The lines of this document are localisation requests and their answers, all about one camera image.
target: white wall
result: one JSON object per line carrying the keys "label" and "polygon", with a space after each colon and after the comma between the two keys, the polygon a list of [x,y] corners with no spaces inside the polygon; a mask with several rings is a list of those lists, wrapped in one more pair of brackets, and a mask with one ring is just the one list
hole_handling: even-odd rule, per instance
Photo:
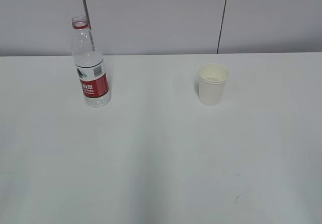
{"label": "white wall", "polygon": [[219,53],[322,51],[322,0],[227,0]]}
{"label": "white wall", "polygon": [[215,53],[224,0],[87,0],[105,54]]}
{"label": "white wall", "polygon": [[[215,53],[224,0],[87,0],[105,54]],[[321,0],[227,0],[219,53],[322,51]],[[69,55],[82,0],[0,0],[0,56]]]}
{"label": "white wall", "polygon": [[0,56],[70,54],[75,14],[82,0],[0,0]]}

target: clear plastic bottle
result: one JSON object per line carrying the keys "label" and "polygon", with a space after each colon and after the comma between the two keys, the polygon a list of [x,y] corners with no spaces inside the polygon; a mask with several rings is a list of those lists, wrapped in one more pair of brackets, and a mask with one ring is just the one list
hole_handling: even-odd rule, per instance
{"label": "clear plastic bottle", "polygon": [[86,16],[74,16],[72,26],[74,36],[71,51],[85,102],[90,107],[103,107],[111,100],[103,56],[95,49]]}

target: white paper cup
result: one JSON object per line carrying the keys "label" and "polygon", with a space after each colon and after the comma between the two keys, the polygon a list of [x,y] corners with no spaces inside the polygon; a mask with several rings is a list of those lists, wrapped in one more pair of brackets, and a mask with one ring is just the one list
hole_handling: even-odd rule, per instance
{"label": "white paper cup", "polygon": [[216,106],[223,95],[229,71],[220,64],[206,64],[198,72],[199,100],[206,106]]}

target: white table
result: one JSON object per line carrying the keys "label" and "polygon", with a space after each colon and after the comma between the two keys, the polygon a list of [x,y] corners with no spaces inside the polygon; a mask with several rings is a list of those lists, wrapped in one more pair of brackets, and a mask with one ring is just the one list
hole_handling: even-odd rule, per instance
{"label": "white table", "polygon": [[[211,62],[231,73],[217,107],[196,92]],[[106,56],[92,109],[71,57],[0,58],[0,223],[321,223],[321,62]]]}

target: cup rim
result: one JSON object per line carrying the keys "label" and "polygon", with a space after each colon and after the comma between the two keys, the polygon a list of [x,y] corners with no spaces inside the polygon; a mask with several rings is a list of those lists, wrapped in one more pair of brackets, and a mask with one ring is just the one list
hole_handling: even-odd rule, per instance
{"label": "cup rim", "polygon": [[[222,81],[209,81],[209,80],[206,80],[204,77],[202,77],[202,76],[200,75],[200,70],[201,70],[203,67],[206,67],[206,66],[208,66],[208,65],[218,65],[218,66],[220,66],[220,67],[224,68],[224,69],[227,71],[228,76],[226,77],[226,79],[224,79],[224,80],[222,80]],[[216,64],[216,63],[209,63],[209,64],[205,64],[205,65],[203,65],[203,66],[201,66],[201,67],[200,67],[200,69],[199,69],[199,71],[198,71],[198,76],[199,76],[199,78],[200,78],[201,80],[203,80],[204,82],[207,82],[207,83],[210,83],[210,84],[221,84],[221,83],[225,83],[225,82],[228,80],[228,78],[229,78],[230,74],[229,74],[229,70],[228,70],[225,66],[223,66],[223,65],[221,65],[221,64]]]}

